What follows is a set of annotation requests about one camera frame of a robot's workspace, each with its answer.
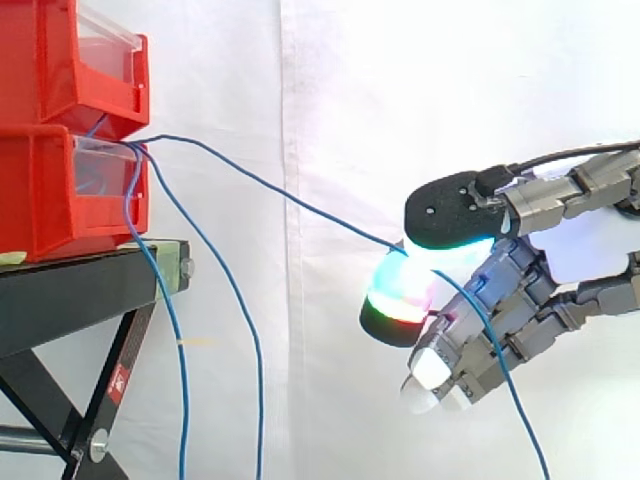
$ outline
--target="red storage bin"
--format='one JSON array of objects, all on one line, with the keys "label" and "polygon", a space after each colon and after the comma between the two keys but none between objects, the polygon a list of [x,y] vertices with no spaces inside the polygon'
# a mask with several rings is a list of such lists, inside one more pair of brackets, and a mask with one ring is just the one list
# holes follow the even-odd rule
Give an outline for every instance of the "red storage bin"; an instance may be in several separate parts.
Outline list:
[{"label": "red storage bin", "polygon": [[[79,137],[60,125],[0,127],[0,262],[111,251],[131,240],[124,195],[136,160],[125,145]],[[147,162],[131,202],[136,230],[148,228]]]},{"label": "red storage bin", "polygon": [[76,0],[0,0],[0,126],[121,140],[149,123],[147,40]]}]

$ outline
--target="warning label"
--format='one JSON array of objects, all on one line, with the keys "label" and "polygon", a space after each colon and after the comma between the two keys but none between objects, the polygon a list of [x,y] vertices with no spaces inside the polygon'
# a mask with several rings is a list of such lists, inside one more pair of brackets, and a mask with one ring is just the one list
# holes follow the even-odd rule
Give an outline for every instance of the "warning label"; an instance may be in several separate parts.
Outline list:
[{"label": "warning label", "polygon": [[124,392],[127,390],[127,385],[129,384],[130,375],[131,372],[121,364],[118,364],[113,371],[109,386],[107,387],[107,395],[109,395],[116,406],[120,406],[122,402],[122,397],[124,397]]}]

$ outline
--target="white fingertip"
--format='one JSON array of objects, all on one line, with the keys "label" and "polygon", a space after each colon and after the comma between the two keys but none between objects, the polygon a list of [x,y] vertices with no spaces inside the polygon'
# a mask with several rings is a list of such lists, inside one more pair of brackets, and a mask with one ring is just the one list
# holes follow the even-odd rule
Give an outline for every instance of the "white fingertip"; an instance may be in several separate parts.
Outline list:
[{"label": "white fingertip", "polygon": [[409,376],[400,388],[400,400],[414,415],[427,413],[438,405],[438,398],[431,390],[425,389],[420,383]]},{"label": "white fingertip", "polygon": [[425,389],[433,390],[447,381],[451,369],[432,348],[423,348],[411,361],[411,374]]},{"label": "white fingertip", "polygon": [[471,400],[458,385],[453,386],[441,403],[442,408],[451,412],[461,412],[471,406]]}]

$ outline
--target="wire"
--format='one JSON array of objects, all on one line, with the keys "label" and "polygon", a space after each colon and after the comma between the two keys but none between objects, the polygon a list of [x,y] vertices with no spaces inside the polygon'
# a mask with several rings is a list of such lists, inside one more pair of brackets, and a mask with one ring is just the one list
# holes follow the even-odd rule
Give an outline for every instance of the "wire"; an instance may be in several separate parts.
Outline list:
[{"label": "wire", "polygon": [[[386,240],[380,239],[378,237],[375,237],[374,235],[371,235],[367,232],[364,232],[363,230],[354,227],[353,225],[347,223],[344,220],[341,220],[337,217],[335,217],[334,215],[331,215],[327,212],[324,212],[302,200],[300,200],[299,198],[295,197],[294,195],[290,194],[289,192],[287,192],[286,190],[277,187],[269,182],[267,182],[266,180],[262,179],[261,177],[259,177],[258,175],[254,174],[253,172],[250,172],[248,170],[246,170],[245,168],[241,167],[240,165],[238,165],[237,163],[233,162],[232,160],[230,160],[229,158],[227,158],[226,156],[222,155],[221,153],[217,152],[216,150],[214,150],[213,148],[209,147],[208,145],[195,140],[195,139],[190,139],[190,138],[186,138],[186,137],[179,137],[179,136],[175,136],[175,135],[167,135],[167,134],[163,134],[163,135],[157,135],[155,137],[150,137],[147,139],[142,139],[142,140],[137,140],[134,142],[135,144],[135,148],[139,151],[142,152],[144,155],[147,156],[147,158],[149,159],[149,161],[151,162],[156,175],[158,176],[158,180],[162,186],[162,188],[164,189],[165,193],[167,193],[167,195],[169,196],[169,198],[172,200],[172,202],[174,203],[174,205],[178,208],[178,210],[180,210],[180,212],[183,214],[183,216],[187,219],[187,221],[194,227],[194,229],[196,229],[196,231],[198,232],[198,234],[200,235],[200,237],[203,239],[203,241],[207,244],[207,246],[209,246],[209,248],[211,249],[211,251],[214,253],[214,255],[216,256],[216,258],[218,259],[218,261],[220,262],[223,270],[225,271],[225,273],[227,274],[227,277],[229,278],[229,281],[231,282],[231,285],[234,289],[234,292],[236,293],[236,297],[238,298],[238,301],[240,303],[241,309],[243,311],[243,314],[245,315],[245,318],[247,320],[247,323],[249,324],[249,327],[251,329],[252,335],[254,336],[254,344],[256,345],[256,355],[259,358],[258,361],[258,368],[259,368],[259,373],[258,373],[258,382],[259,382],[259,392],[262,395],[263,392],[263,388],[264,386],[261,384],[262,382],[262,361],[261,361],[261,353],[260,353],[260,349],[259,349],[259,338],[257,335],[257,331],[255,330],[255,326],[253,325],[253,322],[251,321],[251,318],[249,316],[249,312],[248,309],[246,308],[246,304],[242,298],[242,295],[240,293],[240,290],[237,287],[237,284],[235,282],[235,280],[233,279],[233,275],[231,274],[231,271],[228,269],[228,266],[226,266],[226,264],[224,263],[224,260],[222,259],[222,257],[220,256],[220,254],[217,252],[217,250],[213,247],[213,245],[211,244],[211,242],[209,242],[209,240],[207,239],[206,235],[204,235],[204,233],[199,229],[199,227],[197,226],[197,224],[193,221],[193,219],[191,219],[191,217],[189,216],[189,214],[186,212],[186,210],[184,209],[184,207],[182,207],[182,205],[180,204],[180,202],[175,198],[175,196],[171,193],[171,190],[169,189],[169,187],[167,186],[166,182],[164,181],[164,178],[162,177],[162,174],[160,172],[160,169],[157,165],[157,163],[155,162],[155,160],[153,159],[153,157],[146,152],[146,150],[142,149],[138,144],[142,144],[142,143],[151,143],[151,142],[155,142],[155,141],[159,141],[159,140],[174,140],[174,141],[178,141],[178,142],[183,142],[183,143],[189,143],[192,145],[196,145],[204,150],[206,150],[207,152],[211,153],[212,155],[218,157],[220,160],[222,160],[223,162],[225,162],[227,165],[231,166],[232,168],[234,168],[235,170],[239,171],[240,173],[252,178],[253,180],[257,181],[258,183],[260,183],[261,185],[265,186],[266,188],[275,191],[281,195],[283,195],[284,197],[286,197],[287,199],[293,201],[294,203],[302,206],[303,208],[306,208],[307,210],[316,213],[328,220],[331,220],[335,223],[337,223],[338,225],[341,225],[355,233],[357,233],[358,235],[369,239],[375,243],[378,243],[380,245],[384,245],[387,248],[390,248],[391,250],[397,251],[402,253],[403,255],[407,255],[407,253],[405,252],[404,249],[402,249],[401,247],[394,245],[393,243],[387,242]],[[617,151],[620,149],[620,145],[623,145],[623,148],[637,148],[640,146],[640,142],[638,142],[635,147],[632,147],[631,144],[619,144],[618,146],[616,146],[616,148],[614,148],[614,146],[609,145],[607,146],[608,149],[604,150],[604,146],[599,146],[599,147],[592,147],[590,149],[581,149],[580,153],[577,153],[577,150],[574,151],[567,151],[567,152],[560,152],[558,154],[551,155],[551,156],[546,156],[546,157],[540,157],[539,159],[534,159],[531,162],[526,162],[524,164],[521,164],[518,167],[524,167],[523,169],[520,170],[520,172],[526,170],[526,169],[530,169],[533,168],[534,166],[537,166],[538,164],[543,164],[543,163],[548,163],[551,161],[555,161],[555,160],[560,160],[562,158],[570,158],[571,156],[578,156],[578,155],[587,155],[590,153],[594,153],[594,149],[598,148],[599,151],[595,152],[595,153],[602,153],[603,151]],[[529,422],[529,419],[524,411],[524,408],[522,406],[522,403],[520,401],[520,397],[518,396],[518,393],[516,391],[515,385],[513,383],[513,380],[511,378],[511,374],[509,372],[509,368],[507,366],[506,360],[504,358],[504,354],[502,352],[502,348],[500,347],[500,343],[498,341],[497,335],[491,325],[491,322],[489,320],[489,318],[487,317],[486,313],[484,313],[482,311],[482,309],[479,307],[479,305],[475,302],[475,300],[471,297],[471,295],[464,290],[463,287],[461,287],[460,285],[458,285],[453,279],[451,279],[448,275],[446,275],[445,273],[439,271],[439,270],[434,270],[434,273],[438,276],[440,276],[441,278],[443,278],[447,283],[449,283],[451,286],[453,286],[471,305],[471,307],[476,311],[476,313],[480,316],[480,319],[482,320],[482,323],[484,324],[485,330],[487,332],[487,334],[489,335],[489,338],[491,340],[491,343],[493,344],[493,347],[495,349],[496,352],[496,356],[498,358],[498,363],[500,365],[500,368],[502,370],[502,373],[504,375],[505,381],[509,387],[509,391],[511,392],[511,396],[513,398],[513,402],[515,404],[516,410],[518,411],[518,414],[520,416],[520,419],[522,420],[522,423],[525,427],[525,430],[527,431],[527,434],[529,435],[529,438],[531,440],[531,443],[536,451],[536,454],[538,456],[538,461],[540,463],[540,467],[543,471],[544,474],[544,478],[545,480],[549,480],[550,479],[550,475],[549,475],[549,469],[547,467],[547,462],[546,459],[544,457],[544,453],[542,451],[542,448],[538,442],[538,439],[535,435],[535,432],[533,431],[533,427],[531,426],[531,423]],[[264,422],[264,418],[263,418],[263,398],[262,396],[260,396],[260,420],[259,420],[259,434],[258,434],[258,464],[256,467],[256,479],[261,478],[261,461],[262,461],[262,455],[261,455],[261,451],[262,451],[262,434],[263,434],[263,422]]]},{"label": "wire", "polygon": [[515,175],[521,175],[527,170],[531,170],[532,168],[539,167],[540,165],[545,165],[547,163],[555,162],[558,160],[581,157],[583,155],[596,155],[599,153],[635,150],[636,148],[640,148],[640,140],[624,143],[611,143],[609,145],[594,145],[591,147],[573,148],[571,150],[549,153],[547,155],[528,160],[524,163],[517,163],[515,165],[511,165],[509,169]]},{"label": "wire", "polygon": [[529,439],[533,445],[533,448],[536,451],[536,455],[538,455],[538,462],[540,462],[540,468],[542,468],[542,472],[544,474],[545,480],[549,480],[551,477],[549,475],[549,468],[547,467],[547,461],[544,457],[544,452],[542,451],[542,447],[540,447],[540,443],[536,437],[535,432],[533,431],[533,427],[527,418],[527,414],[522,407],[522,403],[520,402],[520,397],[518,396],[518,392],[516,391],[516,386],[513,383],[513,379],[511,378],[511,373],[509,372],[509,367],[507,366],[507,361],[504,358],[504,354],[502,353],[502,347],[500,346],[500,342],[498,341],[498,336],[496,335],[493,326],[489,320],[487,314],[480,308],[478,303],[473,299],[473,297],[467,292],[463,287],[458,285],[455,280],[449,277],[446,273],[441,272],[440,270],[433,270],[433,273],[438,275],[440,278],[445,280],[449,285],[455,288],[460,295],[462,295],[469,305],[475,310],[478,314],[482,323],[484,324],[484,328],[489,335],[489,340],[493,344],[493,348],[496,352],[496,356],[498,357],[498,363],[500,364],[500,369],[502,370],[502,374],[504,375],[504,379],[509,386],[509,391],[511,392],[511,397],[513,398],[513,403],[516,406],[516,410],[518,410],[518,414],[520,415],[520,419],[524,425],[524,428],[527,430],[527,434],[529,435]]},{"label": "wire", "polygon": [[178,315],[176,314],[175,308],[173,307],[173,301],[171,300],[171,295],[169,293],[169,288],[160,272],[160,267],[158,263],[153,258],[153,255],[149,251],[149,248],[145,245],[144,241],[136,231],[133,226],[133,222],[131,220],[131,211],[130,204],[131,198],[133,196],[133,190],[135,189],[138,180],[140,178],[140,173],[142,171],[142,157],[138,152],[137,148],[132,148],[135,156],[136,156],[136,169],[133,174],[133,178],[131,179],[131,183],[127,188],[127,192],[124,197],[124,218],[127,223],[127,227],[129,228],[129,232],[131,236],[135,240],[135,242],[142,250],[149,266],[153,270],[153,273],[156,276],[158,281],[158,285],[160,286],[160,290],[162,291],[162,296],[164,297],[164,301],[167,305],[167,310],[169,311],[169,318],[171,319],[171,326],[173,327],[173,333],[176,338],[176,343],[178,346],[178,357],[180,359],[180,378],[182,381],[182,435],[180,437],[180,458],[179,458],[179,478],[180,480],[186,480],[186,466],[187,466],[187,440],[189,436],[189,421],[190,421],[190,398],[189,398],[189,377],[187,372],[187,359],[184,353],[184,346],[182,344],[182,331],[180,328],[180,322],[178,321]]},{"label": "wire", "polygon": [[102,116],[100,116],[100,118],[96,122],[96,124],[93,127],[91,127],[91,129],[87,132],[85,137],[92,138],[96,133],[98,133],[98,130],[100,130],[100,127],[102,127],[104,122],[107,120],[107,117],[108,115],[106,113],[103,113]]},{"label": "wire", "polygon": [[247,307],[247,303],[245,302],[242,292],[240,291],[240,287],[238,286],[238,283],[236,282],[236,279],[233,276],[233,273],[231,272],[229,265],[222,257],[222,254],[213,245],[211,240],[209,240],[209,238],[202,231],[200,226],[195,222],[195,220],[193,220],[189,212],[187,212],[184,206],[173,194],[173,192],[167,185],[167,182],[165,181],[162,175],[162,172],[160,171],[160,167],[158,166],[158,163],[153,158],[153,156],[149,152],[141,148],[139,145],[132,144],[131,147],[134,150],[136,150],[138,154],[142,153],[149,159],[149,162],[151,163],[151,166],[155,171],[156,177],[158,178],[158,182],[160,182],[160,186],[162,187],[164,192],[167,194],[171,202],[173,202],[175,207],[180,211],[180,213],[185,218],[185,220],[187,220],[187,222],[189,222],[189,224],[193,227],[193,229],[196,231],[198,236],[209,248],[211,253],[216,257],[216,260],[220,264],[220,267],[224,271],[227,279],[229,280],[231,288],[233,289],[233,293],[235,294],[236,299],[238,300],[238,304],[240,305],[240,309],[242,310],[242,314],[247,322],[249,330],[251,331],[251,336],[253,338],[253,345],[254,345],[255,354],[256,354],[257,377],[258,377],[258,444],[257,444],[256,477],[255,478],[256,480],[260,480],[262,478],[262,463],[263,463],[263,450],[264,450],[264,422],[265,422],[264,366],[263,366],[264,362],[262,357],[262,347],[260,344],[260,334],[258,333],[258,329],[256,328],[253,319],[251,318],[251,314],[249,313],[249,308]]},{"label": "wire", "polygon": [[214,155],[216,157],[218,157],[220,160],[222,160],[224,163],[226,163],[227,165],[229,165],[231,168],[237,170],[238,172],[242,173],[243,175],[246,175],[247,177],[255,180],[256,182],[258,182],[260,185],[268,188],[269,190],[272,190],[276,193],[279,193],[280,195],[284,196],[285,198],[291,200],[292,202],[294,202],[297,205],[300,205],[303,208],[306,208],[307,210],[309,210],[310,212],[315,213],[316,215],[319,215],[321,217],[326,218],[327,220],[330,220],[334,223],[337,223],[338,225],[351,230],[354,233],[357,233],[358,235],[360,235],[361,237],[364,237],[368,240],[371,240],[372,242],[378,243],[380,245],[383,245],[391,250],[395,250],[396,252],[402,253],[403,255],[406,255],[406,252],[398,247],[397,245],[394,245],[391,242],[388,242],[386,240],[383,240],[382,238],[376,237],[375,235],[371,235],[370,233],[365,232],[364,230],[351,225],[350,223],[336,217],[335,215],[332,215],[330,213],[327,213],[323,210],[320,210],[317,207],[314,207],[313,205],[308,204],[307,202],[299,199],[298,197],[296,197],[295,195],[292,195],[291,193],[287,192],[286,190],[284,190],[283,188],[280,188],[276,185],[273,185],[272,183],[267,182],[266,180],[264,180],[263,178],[261,178],[260,176],[256,175],[255,173],[245,169],[244,167],[240,166],[239,164],[237,164],[236,162],[234,162],[233,160],[231,160],[230,158],[226,157],[225,155],[223,155],[222,153],[218,152],[217,150],[214,150],[213,148],[211,148],[210,146],[202,143],[199,140],[195,140],[193,138],[187,138],[187,137],[180,137],[177,135],[168,135],[168,134],[162,134],[162,135],[156,135],[154,137],[150,137],[150,138],[145,138],[142,140],[136,140],[132,143],[134,144],[142,144],[142,143],[151,143],[151,142],[157,142],[159,140],[173,140],[176,142],[182,142],[182,143],[189,143],[191,145],[195,145],[197,147],[202,148],[203,150],[206,150],[207,152],[209,152],[211,155]]}]

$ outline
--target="blue cable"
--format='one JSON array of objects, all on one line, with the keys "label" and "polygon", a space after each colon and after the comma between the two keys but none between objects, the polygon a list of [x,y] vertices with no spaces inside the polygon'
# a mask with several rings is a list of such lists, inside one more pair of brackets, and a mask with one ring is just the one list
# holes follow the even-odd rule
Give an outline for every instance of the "blue cable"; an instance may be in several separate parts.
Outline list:
[{"label": "blue cable", "polygon": [[258,333],[258,329],[255,326],[253,319],[251,318],[251,314],[249,313],[249,308],[247,307],[247,303],[244,300],[242,292],[240,291],[240,287],[236,282],[229,265],[222,257],[222,254],[218,251],[218,249],[213,245],[211,240],[207,237],[207,235],[202,231],[202,229],[198,226],[198,224],[193,220],[189,212],[184,208],[184,206],[180,203],[180,201],[173,194],[167,182],[165,181],[162,172],[160,171],[160,167],[158,163],[155,161],[153,156],[147,152],[145,149],[141,148],[137,144],[130,144],[130,146],[136,151],[137,155],[142,153],[145,155],[153,170],[156,173],[156,177],[158,178],[158,182],[160,182],[160,186],[167,194],[169,199],[173,202],[175,207],[180,211],[182,216],[189,222],[189,224],[196,231],[198,236],[202,239],[202,241],[209,248],[211,253],[216,257],[220,267],[224,271],[229,283],[231,284],[231,288],[233,289],[233,293],[235,294],[238,303],[240,304],[240,309],[242,310],[242,314],[247,322],[249,330],[251,331],[251,336],[253,337],[253,345],[255,348],[256,361],[257,361],[257,376],[258,376],[258,445],[257,445],[257,459],[256,459],[256,480],[260,480],[262,478],[262,463],[263,463],[263,450],[264,450],[264,367],[263,367],[263,358],[262,358],[262,347],[260,345],[260,334]]},{"label": "blue cable", "polygon": [[[98,132],[98,130],[100,130],[100,127],[102,127],[102,124],[106,120],[107,120],[107,114],[103,113],[98,119],[98,121],[95,123],[95,125],[89,129],[85,137],[93,138],[93,136]],[[89,173],[90,176],[93,176],[94,179],[76,186],[76,192],[83,193],[89,188],[91,188],[91,186],[95,185],[96,182],[98,181],[100,182],[100,190],[98,190],[97,195],[104,195],[107,191],[107,183],[104,180],[104,176],[100,175],[100,173],[98,173],[94,168],[84,167],[84,169]]]},{"label": "blue cable", "polygon": [[133,178],[131,179],[131,183],[127,188],[127,192],[124,197],[124,218],[127,223],[127,227],[129,228],[129,232],[131,236],[135,240],[135,242],[142,250],[149,266],[153,270],[153,273],[158,280],[158,285],[160,285],[160,290],[162,291],[162,296],[164,297],[164,301],[167,304],[167,310],[169,311],[169,318],[171,319],[171,325],[173,327],[173,333],[176,337],[176,342],[178,345],[178,357],[180,359],[180,377],[182,380],[182,435],[180,437],[180,459],[179,459],[179,478],[180,480],[186,480],[186,467],[187,467],[187,439],[189,436],[189,377],[187,374],[187,359],[184,353],[184,345],[182,344],[182,332],[180,329],[180,322],[178,322],[178,315],[173,307],[173,301],[171,300],[171,295],[169,294],[169,288],[167,287],[167,283],[165,282],[162,273],[160,273],[160,267],[158,263],[153,258],[153,255],[149,251],[149,248],[145,245],[140,238],[140,235],[136,231],[133,226],[133,221],[131,220],[131,211],[130,211],[130,203],[131,198],[133,196],[133,190],[135,189],[138,180],[140,178],[140,173],[142,171],[142,157],[138,153],[137,148],[132,148],[133,152],[136,156],[136,169],[133,173]]},{"label": "blue cable", "polygon": [[92,138],[96,133],[98,133],[98,130],[100,130],[100,127],[102,127],[102,124],[107,120],[107,116],[108,115],[106,113],[103,113],[98,119],[98,121],[96,122],[96,124],[93,127],[91,127],[91,129],[87,132],[85,137]]},{"label": "blue cable", "polygon": [[498,357],[498,363],[500,364],[500,369],[502,370],[502,374],[504,375],[504,379],[509,386],[509,391],[511,392],[511,397],[513,398],[513,403],[516,406],[516,410],[518,410],[518,414],[520,415],[520,419],[524,425],[524,428],[527,430],[527,434],[529,435],[529,439],[533,445],[533,448],[538,455],[538,462],[540,463],[540,467],[542,468],[542,473],[544,474],[545,480],[549,480],[551,476],[549,475],[549,468],[547,467],[547,461],[544,458],[544,453],[542,451],[542,447],[540,447],[540,443],[538,443],[538,439],[536,437],[535,432],[533,431],[533,427],[527,418],[527,414],[522,407],[522,403],[520,402],[520,397],[518,396],[518,392],[516,391],[516,386],[513,383],[513,379],[511,378],[511,373],[509,372],[509,367],[507,366],[507,361],[504,358],[504,354],[502,353],[502,347],[500,346],[500,342],[498,341],[498,336],[496,335],[493,326],[491,325],[491,321],[487,314],[480,308],[478,303],[473,299],[473,297],[467,292],[463,287],[458,285],[455,280],[449,277],[446,273],[441,272],[440,270],[433,270],[433,273],[438,275],[440,278],[445,280],[449,285],[455,288],[460,295],[462,295],[469,305],[475,310],[478,314],[482,323],[484,324],[484,328],[489,335],[489,339],[493,344],[493,348],[496,352],[496,356]]},{"label": "blue cable", "polygon": [[[388,247],[391,250],[397,251],[399,253],[402,253],[403,255],[407,255],[407,253],[404,251],[404,249],[398,247],[397,245],[392,244],[391,242],[388,242],[386,240],[380,239],[374,235],[371,235],[349,223],[347,223],[346,221],[335,217],[334,215],[331,215],[330,213],[324,212],[323,210],[320,210],[306,202],[304,202],[303,200],[300,200],[299,198],[295,197],[294,195],[292,195],[291,193],[287,192],[286,190],[277,187],[269,182],[267,182],[266,180],[262,179],[261,177],[259,177],[258,175],[254,174],[253,172],[250,172],[249,170],[246,170],[245,168],[241,167],[240,165],[238,165],[237,163],[233,162],[231,159],[227,158],[226,156],[224,156],[223,154],[217,152],[216,150],[214,150],[213,148],[209,147],[208,145],[195,140],[195,139],[191,139],[191,138],[185,138],[185,137],[180,137],[180,136],[176,136],[176,135],[167,135],[167,134],[163,134],[163,135],[157,135],[154,137],[150,137],[147,139],[142,139],[142,140],[137,140],[136,142],[134,142],[135,144],[142,144],[142,143],[150,143],[150,142],[155,142],[155,141],[159,141],[159,140],[174,140],[174,141],[178,141],[178,142],[183,142],[183,143],[189,143],[192,145],[196,145],[204,150],[206,150],[207,152],[211,153],[212,155],[218,157],[220,160],[222,160],[223,162],[225,162],[227,165],[231,166],[232,168],[234,168],[235,170],[239,171],[240,173],[252,178],[253,180],[257,181],[258,183],[260,183],[261,185],[265,186],[266,188],[275,191],[281,195],[283,195],[284,197],[288,198],[289,200],[293,201],[294,203],[300,205],[303,208],[306,208],[307,210],[316,213],[318,215],[320,215],[321,217],[324,217],[328,220],[331,220],[335,223],[337,223],[338,225],[341,225],[349,230],[351,230],[354,233],[357,233],[358,235],[371,240],[375,243],[378,243],[380,245],[384,245],[386,247]],[[170,190],[168,188],[168,186],[166,185],[166,183],[164,183],[164,179],[161,176],[160,170],[155,162],[155,160],[151,157],[151,155],[148,154],[148,152],[146,152],[145,150],[143,150],[142,148],[140,148],[139,146],[137,146],[137,149],[139,151],[141,151],[143,154],[145,154],[147,156],[147,158],[149,158],[149,160],[151,161],[154,170],[156,171],[156,174],[158,175],[158,180],[160,181],[163,189],[165,190],[165,192],[167,193],[167,195],[169,195],[169,197],[172,199],[174,205],[176,205],[176,207],[182,212],[182,214],[185,216],[185,218],[187,218],[187,220],[189,221],[189,223],[191,223],[191,225],[196,229],[196,231],[198,232],[198,234],[200,235],[200,237],[205,241],[205,243],[208,243],[208,246],[212,249],[212,251],[215,253],[215,249],[213,248],[213,245],[210,245],[210,242],[208,242],[208,240],[206,239],[206,236],[204,235],[204,233],[202,233],[200,231],[200,229],[197,227],[197,225],[195,224],[195,222],[193,222],[192,219],[190,219],[190,217],[188,216],[188,213],[184,210],[184,208],[180,205],[180,203],[178,202],[178,200],[170,193]],[[230,281],[232,282],[232,286],[234,286],[234,291],[236,291],[236,296],[238,297],[239,301],[241,302],[241,307],[243,308],[243,313],[245,313],[245,318],[247,318],[247,320],[250,322],[250,317],[248,317],[248,311],[246,311],[246,305],[243,307],[244,305],[244,301],[242,300],[242,296],[240,295],[239,290],[237,289],[237,285],[235,284],[235,281],[233,281],[233,277],[231,275],[231,272],[228,271],[228,268],[225,269],[225,273],[227,273],[227,277],[229,277]],[[527,431],[527,434],[529,435],[529,438],[531,440],[531,443],[536,451],[536,454],[538,456],[538,461],[540,463],[540,467],[543,471],[544,474],[544,478],[545,480],[549,480],[550,474],[549,474],[549,469],[547,467],[547,462],[544,456],[544,453],[542,451],[542,448],[538,442],[538,439],[535,435],[535,432],[533,431],[533,427],[531,426],[531,423],[529,422],[529,419],[524,411],[524,408],[522,406],[522,403],[520,401],[520,397],[518,396],[518,393],[516,391],[515,385],[513,383],[513,380],[511,378],[511,374],[509,372],[509,368],[507,366],[507,362],[504,358],[504,354],[502,352],[502,348],[500,347],[500,342],[498,341],[497,335],[491,325],[491,322],[488,318],[488,316],[486,315],[486,313],[484,313],[482,311],[482,309],[479,307],[479,305],[476,303],[476,301],[473,299],[473,297],[471,297],[471,295],[469,295],[469,293],[464,290],[463,287],[461,287],[460,285],[458,285],[452,278],[450,278],[448,275],[446,275],[445,273],[439,271],[439,270],[434,270],[434,273],[438,276],[440,276],[441,278],[443,278],[447,283],[449,283],[451,286],[453,286],[471,305],[471,307],[475,310],[475,312],[478,314],[478,316],[480,317],[480,319],[482,320],[482,323],[484,324],[485,330],[487,331],[487,334],[489,335],[489,338],[491,340],[491,343],[493,344],[493,347],[495,349],[496,352],[496,356],[498,358],[498,363],[500,365],[500,369],[502,370],[502,373],[504,375],[505,381],[507,382],[507,385],[509,387],[509,391],[511,393],[511,397],[513,398],[513,402],[515,404],[516,410],[518,411],[518,414],[520,416],[520,419],[522,420],[522,423]]]},{"label": "blue cable", "polygon": [[132,143],[135,144],[142,144],[142,143],[151,143],[151,142],[157,142],[158,140],[173,140],[176,142],[183,142],[183,143],[189,143],[191,145],[195,145],[197,147],[200,147],[204,150],[206,150],[207,152],[209,152],[211,155],[214,155],[216,157],[218,157],[220,160],[222,160],[224,163],[226,163],[227,165],[229,165],[231,168],[234,168],[235,170],[237,170],[238,172],[242,173],[243,175],[246,175],[247,177],[255,180],[256,182],[258,182],[260,185],[262,185],[263,187],[268,188],[269,190],[272,190],[276,193],[279,193],[280,195],[282,195],[285,198],[288,198],[289,200],[291,200],[293,203],[296,203],[298,205],[300,205],[303,208],[306,208],[307,210],[309,210],[310,212],[315,213],[316,215],[319,215],[321,217],[326,218],[327,220],[330,220],[334,223],[337,223],[338,225],[351,230],[354,233],[357,233],[358,235],[360,235],[361,237],[364,237],[368,240],[371,240],[372,242],[378,243],[380,245],[384,245],[385,247],[391,249],[391,250],[395,250],[396,252],[402,253],[403,255],[406,255],[405,251],[403,249],[401,249],[400,247],[398,247],[397,245],[394,245],[391,242],[388,242],[382,238],[376,237],[375,235],[371,235],[370,233],[365,232],[364,230],[361,230],[358,227],[355,227],[353,225],[351,225],[348,222],[345,222],[344,220],[336,217],[335,215],[332,215],[330,213],[327,213],[323,210],[320,210],[317,207],[314,207],[313,205],[308,204],[307,202],[299,199],[298,197],[296,197],[295,195],[292,195],[291,193],[287,192],[285,189],[280,188],[272,183],[267,182],[266,180],[264,180],[263,178],[259,177],[258,175],[256,175],[255,173],[247,170],[246,168],[240,166],[239,164],[237,164],[236,162],[234,162],[233,160],[231,160],[230,158],[226,157],[225,155],[223,155],[222,153],[218,152],[217,150],[214,150],[213,148],[211,148],[210,146],[202,143],[199,140],[195,140],[193,138],[187,138],[187,137],[180,137],[177,135],[168,135],[168,134],[162,134],[162,135],[156,135],[155,137],[150,137],[150,138],[145,138],[142,140],[136,140]]}]

